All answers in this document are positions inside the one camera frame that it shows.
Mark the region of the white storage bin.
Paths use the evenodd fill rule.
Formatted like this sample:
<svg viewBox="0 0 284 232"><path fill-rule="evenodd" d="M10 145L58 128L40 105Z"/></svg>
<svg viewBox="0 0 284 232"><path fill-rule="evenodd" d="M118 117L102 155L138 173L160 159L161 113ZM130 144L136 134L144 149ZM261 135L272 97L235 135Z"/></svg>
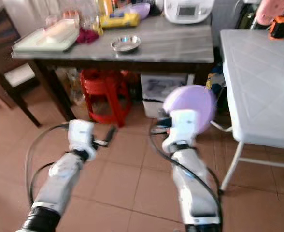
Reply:
<svg viewBox="0 0 284 232"><path fill-rule="evenodd" d="M167 95L177 87L188 84L187 74L177 73L142 73L142 103L148 118L158 118L159 110Z"/></svg>

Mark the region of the red plastic stool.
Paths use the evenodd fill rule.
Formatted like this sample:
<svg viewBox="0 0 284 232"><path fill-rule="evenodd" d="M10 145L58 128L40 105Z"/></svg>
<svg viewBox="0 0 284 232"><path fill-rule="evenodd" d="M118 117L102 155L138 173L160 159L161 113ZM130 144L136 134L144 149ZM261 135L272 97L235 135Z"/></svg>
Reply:
<svg viewBox="0 0 284 232"><path fill-rule="evenodd" d="M131 111L133 102L124 75L120 71L83 69L80 72L80 84L89 117L93 121L117 124L119 127L125 125L125 118ZM98 97L107 100L111 115L94 113L93 100L97 100Z"/></svg>

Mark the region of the dark grey-topped table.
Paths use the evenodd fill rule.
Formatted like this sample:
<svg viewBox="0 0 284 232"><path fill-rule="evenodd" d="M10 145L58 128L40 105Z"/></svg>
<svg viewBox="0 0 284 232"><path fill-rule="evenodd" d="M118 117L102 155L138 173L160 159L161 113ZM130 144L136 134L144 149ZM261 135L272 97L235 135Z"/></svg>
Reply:
<svg viewBox="0 0 284 232"><path fill-rule="evenodd" d="M118 37L136 35L141 44L129 55L113 51ZM52 67L127 70L194 75L195 85L205 84L213 68L210 20L199 24L173 24L164 17L149 17L135 28L109 29L90 44L76 44L65 52L18 52L14 59L27 62L66 121L75 118L71 102Z"/></svg>

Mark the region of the shiny steel bowl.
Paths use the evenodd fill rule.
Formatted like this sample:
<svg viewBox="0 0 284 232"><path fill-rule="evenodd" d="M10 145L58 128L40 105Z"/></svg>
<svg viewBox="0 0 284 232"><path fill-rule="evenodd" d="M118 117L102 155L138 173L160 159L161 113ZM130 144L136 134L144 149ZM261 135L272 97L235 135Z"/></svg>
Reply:
<svg viewBox="0 0 284 232"><path fill-rule="evenodd" d="M111 48L113 51L119 54L131 54L135 53L142 44L142 40L137 35L125 35L117 37L111 42Z"/></svg>

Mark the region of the white folding table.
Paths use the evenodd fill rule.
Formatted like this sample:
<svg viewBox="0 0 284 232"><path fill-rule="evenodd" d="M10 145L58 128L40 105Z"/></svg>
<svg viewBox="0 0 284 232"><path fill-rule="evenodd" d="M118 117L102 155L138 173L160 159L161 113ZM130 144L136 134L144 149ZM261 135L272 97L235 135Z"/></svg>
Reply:
<svg viewBox="0 0 284 232"><path fill-rule="evenodd" d="M239 162L284 168L242 156L246 144L284 149L284 40L262 29L221 31L223 74L237 148L221 184L226 190Z"/></svg>

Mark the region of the yellow kitchen wipes pack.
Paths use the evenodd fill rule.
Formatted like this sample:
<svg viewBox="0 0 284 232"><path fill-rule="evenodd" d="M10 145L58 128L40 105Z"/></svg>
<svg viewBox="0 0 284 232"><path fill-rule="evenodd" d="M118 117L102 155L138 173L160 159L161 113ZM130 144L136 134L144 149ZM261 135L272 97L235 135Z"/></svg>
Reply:
<svg viewBox="0 0 284 232"><path fill-rule="evenodd" d="M138 13L119 13L100 17L99 24L103 29L137 27L141 18Z"/></svg>

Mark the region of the clear glass jar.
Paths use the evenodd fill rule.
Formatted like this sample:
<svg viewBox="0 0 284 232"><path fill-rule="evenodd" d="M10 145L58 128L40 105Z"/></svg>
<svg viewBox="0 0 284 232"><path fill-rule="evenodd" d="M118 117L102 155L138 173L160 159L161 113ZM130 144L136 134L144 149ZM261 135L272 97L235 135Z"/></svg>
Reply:
<svg viewBox="0 0 284 232"><path fill-rule="evenodd" d="M100 16L98 15L80 17L80 28L84 29L84 31L93 31L99 36L103 34L100 24Z"/></svg>

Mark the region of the white rice cooker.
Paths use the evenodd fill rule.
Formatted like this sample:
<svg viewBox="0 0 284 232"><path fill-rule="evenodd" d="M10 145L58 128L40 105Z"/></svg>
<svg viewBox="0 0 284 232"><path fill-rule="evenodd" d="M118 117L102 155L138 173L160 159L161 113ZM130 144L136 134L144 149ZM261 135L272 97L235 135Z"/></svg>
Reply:
<svg viewBox="0 0 284 232"><path fill-rule="evenodd" d="M173 24L198 24L212 13L215 0L163 0L165 18Z"/></svg>

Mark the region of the pale green tray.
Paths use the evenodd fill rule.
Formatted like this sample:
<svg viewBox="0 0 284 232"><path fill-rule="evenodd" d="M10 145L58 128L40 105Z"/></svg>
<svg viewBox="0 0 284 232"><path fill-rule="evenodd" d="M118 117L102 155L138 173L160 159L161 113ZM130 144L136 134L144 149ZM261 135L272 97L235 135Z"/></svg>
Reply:
<svg viewBox="0 0 284 232"><path fill-rule="evenodd" d="M45 30L37 29L25 38L21 38L13 45L13 50L16 52L63 52L69 49L79 35L76 33L60 43L48 43L45 40Z"/></svg>

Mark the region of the clear plastic container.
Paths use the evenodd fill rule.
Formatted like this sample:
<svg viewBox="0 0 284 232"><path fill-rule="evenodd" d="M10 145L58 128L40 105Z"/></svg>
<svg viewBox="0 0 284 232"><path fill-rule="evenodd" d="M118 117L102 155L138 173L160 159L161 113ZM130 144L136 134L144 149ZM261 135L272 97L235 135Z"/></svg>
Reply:
<svg viewBox="0 0 284 232"><path fill-rule="evenodd" d="M78 32L76 20L62 19L45 30L45 40L50 44L60 43Z"/></svg>

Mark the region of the dark wooden chair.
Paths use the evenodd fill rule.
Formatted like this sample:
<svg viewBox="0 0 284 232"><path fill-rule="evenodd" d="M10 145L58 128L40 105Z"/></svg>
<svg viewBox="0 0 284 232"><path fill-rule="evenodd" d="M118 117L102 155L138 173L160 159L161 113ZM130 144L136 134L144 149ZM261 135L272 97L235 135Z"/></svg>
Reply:
<svg viewBox="0 0 284 232"><path fill-rule="evenodd" d="M6 73L17 68L28 68L28 64L22 60L12 58L13 45L21 38L14 23L5 9L0 9L0 85L12 102L29 118L36 127L41 123L28 109L27 102L22 95L38 86L39 81L35 78L34 72L29 71L29 77L21 81L20 84L11 84L6 78Z"/></svg>

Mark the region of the orange black tool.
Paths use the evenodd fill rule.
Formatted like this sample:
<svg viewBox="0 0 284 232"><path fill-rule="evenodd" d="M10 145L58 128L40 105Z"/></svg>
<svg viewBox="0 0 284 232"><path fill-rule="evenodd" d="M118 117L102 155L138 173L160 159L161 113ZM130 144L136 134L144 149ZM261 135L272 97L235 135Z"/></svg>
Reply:
<svg viewBox="0 0 284 232"><path fill-rule="evenodd" d="M271 40L284 39L284 16L275 17L268 31L268 38Z"/></svg>

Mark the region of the pink round object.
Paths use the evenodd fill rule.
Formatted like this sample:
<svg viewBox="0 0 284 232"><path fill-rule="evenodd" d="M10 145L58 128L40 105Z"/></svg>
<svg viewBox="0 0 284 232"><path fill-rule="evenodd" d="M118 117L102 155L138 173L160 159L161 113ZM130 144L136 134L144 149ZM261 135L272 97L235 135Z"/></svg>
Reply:
<svg viewBox="0 0 284 232"><path fill-rule="evenodd" d="M270 25L276 17L282 15L284 15L284 0L261 0L255 22L259 25Z"/></svg>

